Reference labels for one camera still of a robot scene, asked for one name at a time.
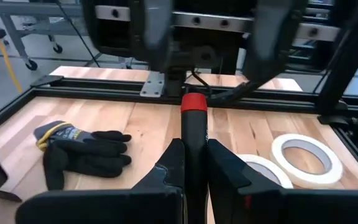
masking tape roll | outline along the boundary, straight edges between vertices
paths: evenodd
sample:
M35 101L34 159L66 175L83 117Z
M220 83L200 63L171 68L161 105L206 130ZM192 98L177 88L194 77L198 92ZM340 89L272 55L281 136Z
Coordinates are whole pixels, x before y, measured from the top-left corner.
M298 147L314 154L324 166L323 174L311 174L296 168L284 157L288 147ZM270 159L300 187L321 189L333 186L342 178L343 165L337 155L323 143L300 134L284 134L274 139Z
M246 162L248 166L257 172L260 172L276 184L281 185L286 189L293 188L288 176L272 161L251 154L239 154L237 156Z

caster wheel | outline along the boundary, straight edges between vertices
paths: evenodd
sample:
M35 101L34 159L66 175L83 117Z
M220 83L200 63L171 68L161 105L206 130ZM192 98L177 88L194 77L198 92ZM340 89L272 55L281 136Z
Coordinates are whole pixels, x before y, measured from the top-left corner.
M35 71L35 70L38 68L37 63L36 63L35 61L33 61L33 60L29 60L29 62L30 62L30 65L28 65L28 64L26 63L25 66L26 66L28 69L30 69L30 70L32 70L32 71Z
M60 53L63 52L63 47L62 47L62 46L60 46L60 45L57 44L56 47L57 47L57 48L53 47L53 50L54 50L56 53L60 54Z

yellow pole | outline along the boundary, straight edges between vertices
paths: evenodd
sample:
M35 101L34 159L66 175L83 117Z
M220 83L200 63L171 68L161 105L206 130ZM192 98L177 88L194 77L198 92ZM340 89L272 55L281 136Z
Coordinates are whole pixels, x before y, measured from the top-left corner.
M0 49L1 49L2 55L4 56L5 64L6 64L8 72L11 76L11 79L12 79L13 83L15 84L17 91L19 91L19 93L22 93L23 92L22 87L20 86L19 81L17 81L15 73L13 72L13 69L12 69L12 65L9 61L9 57L7 55L5 45L3 44L3 42L1 40L0 40Z

work glove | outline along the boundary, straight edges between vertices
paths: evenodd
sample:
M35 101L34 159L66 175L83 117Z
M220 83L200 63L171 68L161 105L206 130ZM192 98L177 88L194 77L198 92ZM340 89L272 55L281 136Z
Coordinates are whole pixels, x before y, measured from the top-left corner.
M64 188L63 171L97 177L117 177L131 163L124 142L131 140L119 131L92 133L70 123L54 121L34 131L37 147L44 152L43 165L49 190Z

wooden tabletop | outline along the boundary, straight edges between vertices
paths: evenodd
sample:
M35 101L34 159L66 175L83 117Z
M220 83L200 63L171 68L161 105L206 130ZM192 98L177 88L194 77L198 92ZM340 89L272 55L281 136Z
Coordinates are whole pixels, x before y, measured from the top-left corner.
M148 72L110 68L60 67L53 75L108 80L144 81ZM236 86L241 76L201 77L210 85ZM301 91L296 81L276 78L262 88ZM21 198L47 190L42 168L42 152L35 146L34 129L55 120L64 120L87 131L119 130L132 135L127 154L132 164L121 176L103 179L65 173L66 189L129 189L162 155L172 138L180 137L180 109L173 105L153 105L117 101L36 97L0 126L0 163L9 174L1 190ZM236 154L256 154L269 159L273 139L281 134L298 133L329 146L344 165L344 175L334 189L358 189L358 163L329 126L313 114L208 108L209 137L219 140ZM322 164L301 149L287 149L286 157L298 168L321 172ZM18 203L0 199L0 223L14 223ZM213 222L209 206L208 223Z

